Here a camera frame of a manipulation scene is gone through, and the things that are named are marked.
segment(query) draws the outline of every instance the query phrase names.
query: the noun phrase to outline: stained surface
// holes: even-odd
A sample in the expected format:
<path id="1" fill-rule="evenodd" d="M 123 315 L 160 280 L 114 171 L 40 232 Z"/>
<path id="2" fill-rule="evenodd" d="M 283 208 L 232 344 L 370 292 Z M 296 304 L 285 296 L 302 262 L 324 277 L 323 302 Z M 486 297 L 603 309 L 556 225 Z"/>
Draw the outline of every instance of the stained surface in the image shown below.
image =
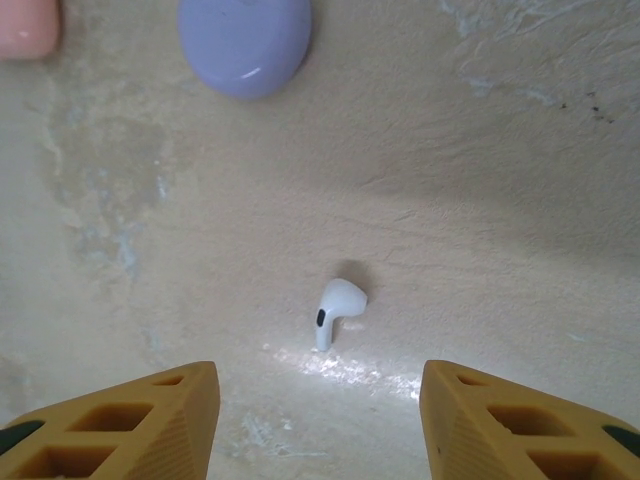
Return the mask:
<path id="1" fill-rule="evenodd" d="M 174 3 L 67 1 L 0 65 L 2 421 L 212 359 L 211 478 L 428 478 L 442 358 L 640 425 L 637 1 L 316 2 L 255 103 Z M 319 354 L 336 273 L 371 304 Z"/>

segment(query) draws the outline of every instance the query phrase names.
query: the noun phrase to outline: wireless earbud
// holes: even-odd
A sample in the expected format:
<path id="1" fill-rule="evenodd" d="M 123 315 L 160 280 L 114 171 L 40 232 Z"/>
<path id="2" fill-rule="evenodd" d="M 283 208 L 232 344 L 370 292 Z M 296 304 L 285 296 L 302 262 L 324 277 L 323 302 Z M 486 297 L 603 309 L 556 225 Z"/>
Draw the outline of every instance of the wireless earbud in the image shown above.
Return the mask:
<path id="1" fill-rule="evenodd" d="M 355 317 L 364 312 L 367 295 L 342 278 L 331 280 L 322 294 L 316 317 L 316 347 L 321 352 L 331 348 L 333 321 L 339 317 Z"/>

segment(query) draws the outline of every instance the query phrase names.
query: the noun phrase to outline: pink object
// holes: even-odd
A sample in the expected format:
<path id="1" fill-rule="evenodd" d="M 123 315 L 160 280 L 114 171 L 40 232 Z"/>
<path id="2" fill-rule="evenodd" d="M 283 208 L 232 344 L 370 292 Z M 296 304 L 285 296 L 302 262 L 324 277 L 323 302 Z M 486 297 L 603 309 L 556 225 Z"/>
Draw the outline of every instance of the pink object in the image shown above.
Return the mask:
<path id="1" fill-rule="evenodd" d="M 60 36 L 58 0 L 0 0 L 0 59 L 51 53 Z"/>

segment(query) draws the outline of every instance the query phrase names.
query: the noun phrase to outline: white earbud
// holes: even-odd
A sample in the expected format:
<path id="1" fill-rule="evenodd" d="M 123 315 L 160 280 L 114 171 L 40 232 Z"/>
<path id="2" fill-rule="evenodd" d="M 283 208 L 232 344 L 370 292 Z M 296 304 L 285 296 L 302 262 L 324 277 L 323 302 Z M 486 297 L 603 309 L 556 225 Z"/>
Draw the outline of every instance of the white earbud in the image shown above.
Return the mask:
<path id="1" fill-rule="evenodd" d="M 333 321 L 338 317 L 355 317 L 364 312 L 367 295 L 353 283 L 334 278 L 322 294 L 316 317 L 316 347 L 321 352 L 331 348 Z"/>

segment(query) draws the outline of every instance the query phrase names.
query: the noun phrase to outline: black part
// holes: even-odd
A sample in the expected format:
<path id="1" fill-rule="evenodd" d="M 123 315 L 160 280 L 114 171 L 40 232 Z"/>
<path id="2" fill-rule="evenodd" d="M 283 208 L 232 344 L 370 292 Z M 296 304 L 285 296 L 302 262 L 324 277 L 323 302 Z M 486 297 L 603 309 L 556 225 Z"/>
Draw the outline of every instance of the black part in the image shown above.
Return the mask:
<path id="1" fill-rule="evenodd" d="M 42 420 L 31 420 L 0 430 L 0 455 L 11 450 L 42 425 L 44 425 Z"/>
<path id="2" fill-rule="evenodd" d="M 322 308 L 318 310 L 318 318 L 316 318 L 316 325 L 321 327 L 324 324 L 324 317 L 326 315 L 327 315 L 327 312 L 325 312 Z"/>
<path id="3" fill-rule="evenodd" d="M 605 425 L 602 429 L 624 448 L 640 458 L 640 433 L 615 425 Z"/>

